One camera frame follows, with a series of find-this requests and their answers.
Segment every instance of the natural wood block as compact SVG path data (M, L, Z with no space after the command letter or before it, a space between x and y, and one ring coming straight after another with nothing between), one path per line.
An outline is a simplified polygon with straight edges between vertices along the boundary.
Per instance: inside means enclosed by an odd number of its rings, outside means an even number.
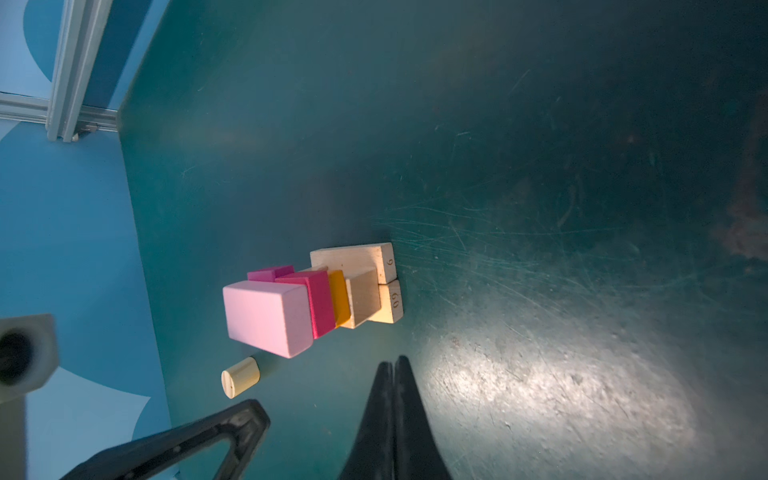
M395 253L389 242L323 248L310 252L310 259L313 266L325 265L345 273L376 269L376 282L382 285L397 278Z
M248 272L248 280L252 282L274 282L276 278L293 273L293 266L271 266L255 272Z
M310 268L305 268L304 270L299 270L300 272L319 272L321 270L328 270L327 265L317 265L317 266L311 266Z
M310 315L312 334L315 339L336 328L336 316L333 312L333 300L328 281L328 272L296 272L275 279L277 283L304 285L310 296Z
M393 280L386 285L379 285L379 301L382 304L378 312L368 320L372 322L394 323L402 318L402 295L400 280Z
M224 395L233 399L256 385L260 378L259 366L256 360L249 356L221 373L221 386L224 388Z
M346 292L346 280L341 270L328 272L328 284L331 287L331 300L333 300L333 312L336 315L336 326L349 321L352 312L349 310L349 296Z
M344 322L344 328L357 328L368 317L379 311L379 284L376 281L376 271L368 270L360 273L344 273L346 294L349 299L349 320Z

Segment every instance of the scratched surface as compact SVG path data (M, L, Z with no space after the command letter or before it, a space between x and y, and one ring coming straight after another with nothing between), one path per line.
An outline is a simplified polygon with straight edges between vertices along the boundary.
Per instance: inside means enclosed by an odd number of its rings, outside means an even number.
M256 353L248 478L338 475L401 354L457 479L765 478L768 268L713 234L764 5L367 3L171 0L120 124L173 424L254 353L222 286L392 241L399 323Z

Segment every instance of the wooden block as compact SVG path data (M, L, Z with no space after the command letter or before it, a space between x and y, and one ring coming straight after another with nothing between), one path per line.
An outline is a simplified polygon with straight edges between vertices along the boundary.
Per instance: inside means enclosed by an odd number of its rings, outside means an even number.
M318 339L336 328L336 315L333 312L333 300L328 282L328 272L296 272L275 279L277 283L304 285L310 297L310 315L312 334Z
M402 295L400 280L393 280L386 285L379 285L379 300L382 307L371 315L372 322L394 323L402 318Z
M349 321L352 312L349 310L349 297L346 292L346 280L341 270L328 272L328 284L331 288L331 300L333 300L333 313L336 315L336 326Z
M382 285L397 278L391 243L323 248L310 252L310 259L313 266L326 265L331 270L343 270L345 273L375 268L376 282Z
M256 360L249 356L221 373L221 387L224 389L224 395L233 399L256 385L259 379L261 379L259 366Z
M293 273L293 266L271 266L255 272L248 272L248 280L252 282L274 282L279 276L285 276Z
M357 328L381 308L379 284L376 278L375 270L344 274L351 313L349 320L342 324L344 328Z
M310 268L305 268L304 270L299 270L299 271L300 272L318 272L320 270L328 270L328 266L326 265L311 266Z
M312 346L306 286L244 280L223 294L231 339L288 359Z

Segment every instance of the block with printed number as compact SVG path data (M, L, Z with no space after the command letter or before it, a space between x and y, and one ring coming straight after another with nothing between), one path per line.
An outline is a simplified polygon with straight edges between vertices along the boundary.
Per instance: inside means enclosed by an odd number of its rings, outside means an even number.
M312 333L318 339L336 328L336 316L333 313L333 300L325 270L296 272L275 279L277 283L304 285L310 298L310 316Z
M292 358L313 342L306 286L244 280L223 288L231 339Z
M324 265L330 270L342 270L345 275L375 269L376 282L382 285L397 278L391 243L323 248L310 252L310 259L312 266Z
M376 282L376 271L367 270L359 273L344 273L346 294L349 298L349 320L341 326L354 329L365 322L368 317L381 308L379 300L379 284Z
M368 320L372 322L394 323L402 318L402 294L400 280L393 280L386 285L379 285L379 301L382 304L378 312Z

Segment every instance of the pink block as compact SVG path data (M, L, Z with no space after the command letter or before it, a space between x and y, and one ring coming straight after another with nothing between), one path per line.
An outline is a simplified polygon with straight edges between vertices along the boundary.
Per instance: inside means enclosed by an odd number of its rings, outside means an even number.
M312 315L312 334L318 339L336 328L336 316L333 314L331 287L328 272L297 272L275 279L278 283L292 283L306 286L310 295L310 313Z
M225 286L223 292L231 339L287 359L312 346L310 300L304 285L245 280Z
M255 272L248 272L248 280L252 282L274 282L278 276L293 273L293 265L271 266Z

